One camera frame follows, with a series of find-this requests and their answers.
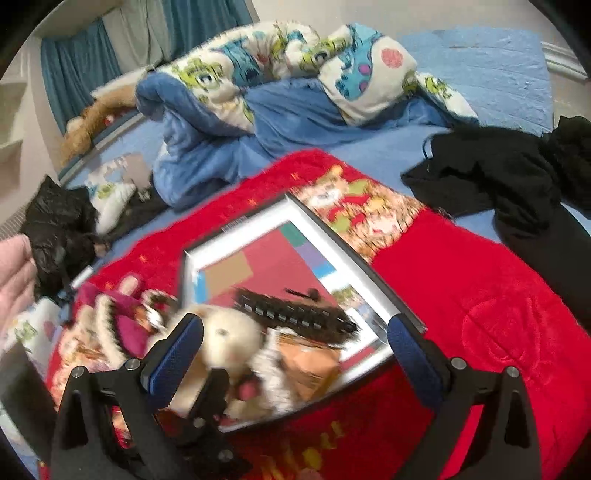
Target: black garment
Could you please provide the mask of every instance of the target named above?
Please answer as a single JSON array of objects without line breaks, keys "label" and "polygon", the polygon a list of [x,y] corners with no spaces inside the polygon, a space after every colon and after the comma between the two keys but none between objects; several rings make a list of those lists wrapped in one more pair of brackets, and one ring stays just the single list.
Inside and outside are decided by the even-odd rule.
[{"label": "black garment", "polygon": [[433,137],[433,158],[401,177],[416,198],[452,216],[494,208],[503,242],[591,331],[591,237],[560,204],[559,175],[542,155],[548,148],[528,133],[462,126]]},{"label": "black garment", "polygon": [[568,202],[591,216],[591,122],[582,116],[561,116],[542,150],[560,179],[560,190]]}]

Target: curtain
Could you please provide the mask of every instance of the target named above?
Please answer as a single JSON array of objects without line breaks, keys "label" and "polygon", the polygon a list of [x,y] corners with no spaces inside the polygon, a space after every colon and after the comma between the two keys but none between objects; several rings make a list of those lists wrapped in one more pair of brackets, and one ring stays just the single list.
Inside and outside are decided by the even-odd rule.
[{"label": "curtain", "polygon": [[51,111],[61,133],[93,103],[95,88],[121,75],[102,19],[69,38],[44,38],[41,69]]},{"label": "curtain", "polygon": [[244,0],[162,0],[173,59],[224,30],[252,23]]},{"label": "curtain", "polygon": [[103,22],[123,73],[171,60],[162,0],[126,0]]}]

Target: teddy bear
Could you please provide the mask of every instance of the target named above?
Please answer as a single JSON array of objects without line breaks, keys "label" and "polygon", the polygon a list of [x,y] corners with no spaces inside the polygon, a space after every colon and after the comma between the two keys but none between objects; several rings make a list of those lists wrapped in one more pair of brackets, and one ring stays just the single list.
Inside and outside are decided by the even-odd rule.
[{"label": "teddy bear", "polygon": [[[188,416],[209,369],[225,369],[230,376],[232,390],[248,373],[248,361],[264,343],[264,334],[260,325],[247,314],[225,307],[194,304],[171,318],[164,332],[152,335],[148,340],[146,352],[157,341],[166,338],[187,313],[194,313],[201,318],[203,343],[168,406],[169,410],[180,417]],[[235,400],[230,401],[230,411],[236,410],[233,406],[234,402]],[[251,399],[249,403],[249,410],[252,410],[252,405],[256,404],[256,401]]]},{"label": "teddy bear", "polygon": [[61,143],[62,166],[92,148],[92,138],[106,128],[104,120],[107,116],[135,108],[135,87],[135,84],[124,85],[107,92],[85,108],[81,116],[68,122]]}]

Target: comb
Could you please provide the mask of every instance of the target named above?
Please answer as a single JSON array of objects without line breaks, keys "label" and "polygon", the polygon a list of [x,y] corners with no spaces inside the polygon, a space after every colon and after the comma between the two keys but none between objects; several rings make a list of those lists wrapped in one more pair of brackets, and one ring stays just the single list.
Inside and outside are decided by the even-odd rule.
[{"label": "comb", "polygon": [[359,327],[338,307],[282,300],[237,288],[234,306],[267,328],[288,327],[316,342],[341,345],[356,338]]}]

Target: pillow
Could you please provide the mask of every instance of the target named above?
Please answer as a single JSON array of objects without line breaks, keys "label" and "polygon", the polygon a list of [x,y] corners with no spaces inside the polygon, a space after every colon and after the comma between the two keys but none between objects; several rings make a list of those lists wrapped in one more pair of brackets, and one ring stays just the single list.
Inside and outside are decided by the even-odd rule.
[{"label": "pillow", "polygon": [[103,95],[112,92],[113,90],[117,90],[120,87],[125,85],[136,85],[146,74],[150,66],[141,67],[137,70],[133,70],[121,77],[117,77],[116,79],[111,80],[109,83],[105,83],[102,87],[98,87],[94,89],[90,94],[92,98],[95,100]]},{"label": "pillow", "polygon": [[364,25],[349,26],[352,42],[320,68],[319,80],[349,125],[361,125],[406,96],[417,62],[397,41]]}]

